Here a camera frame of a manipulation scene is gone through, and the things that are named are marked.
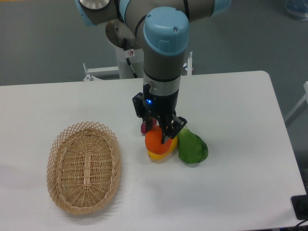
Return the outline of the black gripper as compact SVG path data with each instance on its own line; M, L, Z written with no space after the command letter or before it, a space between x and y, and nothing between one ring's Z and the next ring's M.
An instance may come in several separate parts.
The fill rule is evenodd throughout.
M158 120L162 130L162 144L168 139L174 139L187 124L185 118L175 115L178 94L176 91L171 95L158 96L139 92L132 98L137 117L146 124L146 132L153 128L152 118Z

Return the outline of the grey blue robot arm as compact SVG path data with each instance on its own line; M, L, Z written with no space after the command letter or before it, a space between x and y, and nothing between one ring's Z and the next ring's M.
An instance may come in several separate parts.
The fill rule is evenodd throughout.
M172 139L187 121L176 115L176 104L189 23L227 10L229 0L77 0L88 25L120 20L143 50L143 90L133 97L136 115L146 130L156 119L161 142Z

